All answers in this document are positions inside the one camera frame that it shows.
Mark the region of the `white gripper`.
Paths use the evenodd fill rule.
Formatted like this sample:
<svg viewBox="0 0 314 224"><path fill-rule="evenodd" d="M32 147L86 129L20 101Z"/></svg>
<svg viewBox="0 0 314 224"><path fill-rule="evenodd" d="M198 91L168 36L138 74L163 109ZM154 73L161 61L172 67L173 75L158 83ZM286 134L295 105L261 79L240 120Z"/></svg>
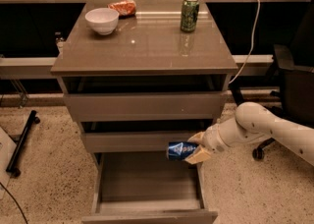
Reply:
<svg viewBox="0 0 314 224"><path fill-rule="evenodd" d="M210 126L204 133L199 132L193 135L187 141L203 144L207 148L199 145L196 150L185 159L189 164L197 164L208 160L211 156L210 151L218 153L223 152L228 148L220 136L218 124Z"/></svg>

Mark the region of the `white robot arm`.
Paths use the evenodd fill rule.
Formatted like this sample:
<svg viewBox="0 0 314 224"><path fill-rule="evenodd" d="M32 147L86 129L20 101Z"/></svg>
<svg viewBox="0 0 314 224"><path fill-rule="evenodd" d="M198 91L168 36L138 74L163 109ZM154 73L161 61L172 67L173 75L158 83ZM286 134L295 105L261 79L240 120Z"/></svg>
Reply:
<svg viewBox="0 0 314 224"><path fill-rule="evenodd" d="M203 162L212 153L221 153L238 144L274 139L294 154L314 165L314 129L282 119L254 102L240 104L235 115L210 126L188 139L200 145L186 161Z"/></svg>

